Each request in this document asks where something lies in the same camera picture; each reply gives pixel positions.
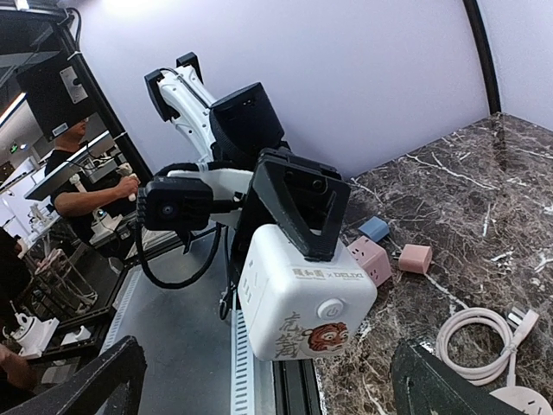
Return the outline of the pink round socket hub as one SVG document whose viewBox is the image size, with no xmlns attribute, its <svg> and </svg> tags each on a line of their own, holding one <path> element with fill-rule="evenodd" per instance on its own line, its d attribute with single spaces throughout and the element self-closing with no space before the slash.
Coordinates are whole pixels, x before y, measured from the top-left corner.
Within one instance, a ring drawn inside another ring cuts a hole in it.
<svg viewBox="0 0 553 415">
<path fill-rule="evenodd" d="M 491 392 L 491 395 L 529 415 L 552 415 L 552 407 L 537 391 L 524 386 L 506 386 Z"/>
</svg>

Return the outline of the black left corner post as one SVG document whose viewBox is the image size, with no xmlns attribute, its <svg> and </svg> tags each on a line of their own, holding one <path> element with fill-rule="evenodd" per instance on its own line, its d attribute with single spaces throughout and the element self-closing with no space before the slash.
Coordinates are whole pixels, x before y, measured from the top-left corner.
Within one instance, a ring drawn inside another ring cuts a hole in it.
<svg viewBox="0 0 553 415">
<path fill-rule="evenodd" d="M 91 68 L 89 68 L 85 56 L 80 50 L 80 46 L 77 45 L 76 38 L 70 33 L 69 26 L 73 20 L 73 16 L 67 9 L 61 9 L 59 14 L 60 16 L 57 17 L 57 26 L 54 32 L 59 38 L 62 48 L 68 54 L 68 62 L 75 70 L 89 97 L 94 101 L 97 113 L 102 118 L 107 130 L 111 133 L 115 144 L 137 173 L 138 178 L 147 182 L 152 178 L 150 168 L 139 154 L 127 130 L 113 111 L 110 102 L 94 77 Z"/>
</svg>

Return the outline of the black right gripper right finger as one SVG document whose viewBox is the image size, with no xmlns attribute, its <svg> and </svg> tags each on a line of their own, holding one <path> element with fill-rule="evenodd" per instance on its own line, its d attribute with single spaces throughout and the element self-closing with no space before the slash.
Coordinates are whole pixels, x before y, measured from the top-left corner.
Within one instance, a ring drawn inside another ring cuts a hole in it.
<svg viewBox="0 0 553 415">
<path fill-rule="evenodd" d="M 520 410 L 470 384 L 420 344 L 398 343 L 391 360 L 398 414 L 519 414 Z"/>
</svg>

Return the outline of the blue small charger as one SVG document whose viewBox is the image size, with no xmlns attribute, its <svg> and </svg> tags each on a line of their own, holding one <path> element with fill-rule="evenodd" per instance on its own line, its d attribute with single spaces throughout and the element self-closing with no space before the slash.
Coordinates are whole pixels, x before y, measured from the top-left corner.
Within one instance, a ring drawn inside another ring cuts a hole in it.
<svg viewBox="0 0 553 415">
<path fill-rule="evenodd" d="M 362 224 L 359 231 L 373 242 L 379 242 L 390 234 L 388 224 L 377 216 L 372 216 Z"/>
</svg>

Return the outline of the black right corner post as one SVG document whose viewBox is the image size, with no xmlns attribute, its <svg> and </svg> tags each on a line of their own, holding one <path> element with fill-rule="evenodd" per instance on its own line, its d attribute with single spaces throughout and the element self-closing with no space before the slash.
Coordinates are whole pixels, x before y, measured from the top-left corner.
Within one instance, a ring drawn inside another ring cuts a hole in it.
<svg viewBox="0 0 553 415">
<path fill-rule="evenodd" d="M 474 44 L 479 56 L 480 68 L 486 90 L 486 98 L 489 112 L 491 114 L 501 112 L 502 108 L 499 94 L 499 85 L 495 66 L 493 63 L 493 55 L 490 49 L 487 32 L 482 19 L 478 1 L 463 0 L 462 3 L 467 14 L 467 19 L 469 21 L 474 38 Z"/>
</svg>

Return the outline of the black front table rail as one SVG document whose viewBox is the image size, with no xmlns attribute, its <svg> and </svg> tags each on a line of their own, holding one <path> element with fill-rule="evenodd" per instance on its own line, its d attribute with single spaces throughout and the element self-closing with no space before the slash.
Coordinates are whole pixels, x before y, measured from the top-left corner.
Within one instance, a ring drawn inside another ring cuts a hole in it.
<svg viewBox="0 0 553 415">
<path fill-rule="evenodd" d="M 311 360 L 274 361 L 276 415 L 322 415 Z"/>
</svg>

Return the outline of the pink small charger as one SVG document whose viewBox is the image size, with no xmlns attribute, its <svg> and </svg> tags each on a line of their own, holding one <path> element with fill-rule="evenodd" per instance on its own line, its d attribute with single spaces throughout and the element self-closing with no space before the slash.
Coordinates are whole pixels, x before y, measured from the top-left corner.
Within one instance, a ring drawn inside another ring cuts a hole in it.
<svg viewBox="0 0 553 415">
<path fill-rule="evenodd" d="M 430 246 L 407 244 L 399 256 L 398 268 L 400 271 L 426 274 L 430 267 L 432 254 Z"/>
</svg>

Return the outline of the pink cube socket adapter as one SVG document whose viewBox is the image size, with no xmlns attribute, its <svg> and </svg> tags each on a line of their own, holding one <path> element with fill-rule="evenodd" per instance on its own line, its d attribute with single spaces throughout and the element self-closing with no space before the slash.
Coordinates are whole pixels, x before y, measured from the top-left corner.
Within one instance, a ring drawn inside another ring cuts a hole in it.
<svg viewBox="0 0 553 415">
<path fill-rule="evenodd" d="M 377 287 L 391 277 L 390 260 L 382 246 L 367 237 L 360 237 L 347 249 Z"/>
</svg>

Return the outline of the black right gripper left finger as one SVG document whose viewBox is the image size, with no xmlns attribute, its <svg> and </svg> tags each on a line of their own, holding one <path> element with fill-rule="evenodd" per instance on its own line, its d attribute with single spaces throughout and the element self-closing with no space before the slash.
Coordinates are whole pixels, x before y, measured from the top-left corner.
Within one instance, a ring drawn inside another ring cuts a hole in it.
<svg viewBox="0 0 553 415">
<path fill-rule="evenodd" d="M 137 414 L 147 368 L 143 348 L 127 335 L 67 381 L 9 414 Z"/>
</svg>

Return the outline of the white cube socket adapter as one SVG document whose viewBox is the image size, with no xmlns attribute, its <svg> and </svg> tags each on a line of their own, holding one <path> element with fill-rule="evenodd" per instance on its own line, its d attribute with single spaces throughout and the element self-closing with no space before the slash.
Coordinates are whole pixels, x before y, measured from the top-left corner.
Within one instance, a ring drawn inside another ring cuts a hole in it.
<svg viewBox="0 0 553 415">
<path fill-rule="evenodd" d="M 238 282 L 249 343 L 261 361 L 341 354 L 377 298 L 342 242 L 329 262 L 309 262 L 276 225 L 252 236 Z"/>
</svg>

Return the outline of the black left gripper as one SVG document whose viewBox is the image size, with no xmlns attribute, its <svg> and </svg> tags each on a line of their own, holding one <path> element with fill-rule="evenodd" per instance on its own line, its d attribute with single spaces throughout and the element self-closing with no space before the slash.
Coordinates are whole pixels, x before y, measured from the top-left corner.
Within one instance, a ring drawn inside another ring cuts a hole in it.
<svg viewBox="0 0 553 415">
<path fill-rule="evenodd" d="M 350 193 L 331 166 L 286 149 L 263 150 L 232 240 L 229 272 L 234 290 L 252 235 L 264 224 L 276 222 L 307 261 L 332 260 Z"/>
</svg>

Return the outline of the black corner post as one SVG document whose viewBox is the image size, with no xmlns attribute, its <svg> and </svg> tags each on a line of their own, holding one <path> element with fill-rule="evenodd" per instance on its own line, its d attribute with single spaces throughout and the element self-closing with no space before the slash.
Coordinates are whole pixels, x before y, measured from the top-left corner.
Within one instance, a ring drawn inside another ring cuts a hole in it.
<svg viewBox="0 0 553 415">
<path fill-rule="evenodd" d="M 111 133 L 115 144 L 137 173 L 138 178 L 147 182 L 152 178 L 150 168 L 139 154 L 127 130 L 113 111 L 110 102 L 94 77 L 91 68 L 89 68 L 85 56 L 80 50 L 80 46 L 77 45 L 76 38 L 70 33 L 69 26 L 73 20 L 73 16 L 67 9 L 61 9 L 59 14 L 60 16 L 57 17 L 57 26 L 54 32 L 59 38 L 62 48 L 68 54 L 68 62 L 75 70 L 89 97 L 94 101 L 97 113 L 102 118 L 107 130 Z"/>
<path fill-rule="evenodd" d="M 487 32 L 482 19 L 478 1 L 463 0 L 462 3 L 467 14 L 467 19 L 469 21 L 474 38 L 474 44 L 479 56 L 480 68 L 486 90 L 486 98 L 489 112 L 491 114 L 501 112 L 502 108 L 499 94 L 499 85 L 495 66 L 493 63 L 493 55 L 490 49 Z"/>
</svg>

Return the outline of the person in black shirt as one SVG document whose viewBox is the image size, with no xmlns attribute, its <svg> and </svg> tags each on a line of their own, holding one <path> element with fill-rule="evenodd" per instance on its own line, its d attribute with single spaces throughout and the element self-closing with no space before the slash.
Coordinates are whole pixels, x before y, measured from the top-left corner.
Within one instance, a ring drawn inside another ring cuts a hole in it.
<svg viewBox="0 0 553 415">
<path fill-rule="evenodd" d="M 79 143 L 86 134 L 86 119 L 79 121 L 54 140 L 54 149 L 47 161 L 45 174 L 49 175 L 74 153 L 80 150 Z M 50 196 L 56 212 L 73 229 L 77 237 L 90 245 L 94 236 L 93 212 L 100 208 L 115 218 L 135 212 L 136 204 L 129 200 L 139 187 L 136 177 L 121 176 L 112 172 L 97 183 L 91 183 L 85 173 L 79 173 L 83 192 L 70 182 L 65 182 Z"/>
</svg>

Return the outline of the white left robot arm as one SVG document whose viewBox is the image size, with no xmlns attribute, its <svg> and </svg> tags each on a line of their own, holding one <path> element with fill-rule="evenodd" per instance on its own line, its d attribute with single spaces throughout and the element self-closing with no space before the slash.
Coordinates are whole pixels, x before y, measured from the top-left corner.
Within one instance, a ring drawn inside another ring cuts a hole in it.
<svg viewBox="0 0 553 415">
<path fill-rule="evenodd" d="M 332 166 L 295 155 L 260 83 L 216 99 L 204 86 L 198 57 L 145 76 L 154 107 L 199 152 L 195 163 L 158 171 L 137 196 L 136 233 L 173 231 L 185 245 L 215 223 L 226 290 L 233 293 L 253 234 L 266 224 L 307 261 L 332 260 L 350 195 Z"/>
</svg>

